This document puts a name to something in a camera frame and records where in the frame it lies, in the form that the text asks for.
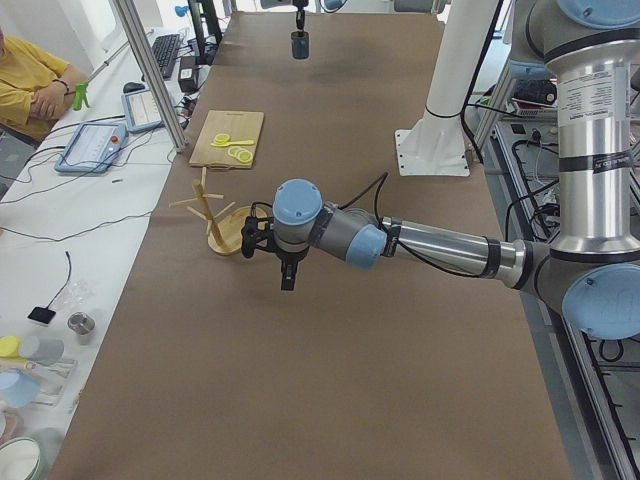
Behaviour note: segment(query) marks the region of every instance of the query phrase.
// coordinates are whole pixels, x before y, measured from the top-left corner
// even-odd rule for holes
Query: bracelet
[[[61,80],[59,78],[54,78],[53,80],[51,80],[51,83],[53,82],[58,82],[64,85],[64,88],[67,89],[67,93],[69,93],[69,84],[67,82],[65,82],[64,80]]]

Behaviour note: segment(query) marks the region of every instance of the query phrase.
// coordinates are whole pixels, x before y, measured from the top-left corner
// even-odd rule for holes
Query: green clamp
[[[89,102],[87,101],[87,87],[89,86],[89,82],[77,83],[76,84],[76,96],[73,99],[73,109],[78,111],[82,108],[82,103],[87,106],[87,108],[91,108]]]

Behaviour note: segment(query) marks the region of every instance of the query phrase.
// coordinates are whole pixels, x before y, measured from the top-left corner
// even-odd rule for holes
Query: brown tabletop surface
[[[234,14],[187,129],[265,113],[255,166],[207,190],[247,205],[283,181],[500,237],[481,167],[401,178],[394,131],[422,115],[440,29],[425,15]],[[571,474],[517,292],[403,259],[370,272],[312,250],[294,292],[257,252],[220,257],[175,200],[178,155],[50,480],[565,479]],[[372,208],[372,195],[359,203]]]

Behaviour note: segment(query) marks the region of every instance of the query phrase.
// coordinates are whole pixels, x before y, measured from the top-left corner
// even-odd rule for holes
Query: white bowl
[[[0,445],[2,480],[37,480],[41,471],[40,446],[33,438],[18,437]]]

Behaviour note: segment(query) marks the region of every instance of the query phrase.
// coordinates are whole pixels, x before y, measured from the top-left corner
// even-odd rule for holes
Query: yellow shirt
[[[29,118],[33,94],[60,77],[69,62],[16,37],[6,36],[0,58],[0,123],[38,141],[47,136],[55,120]]]

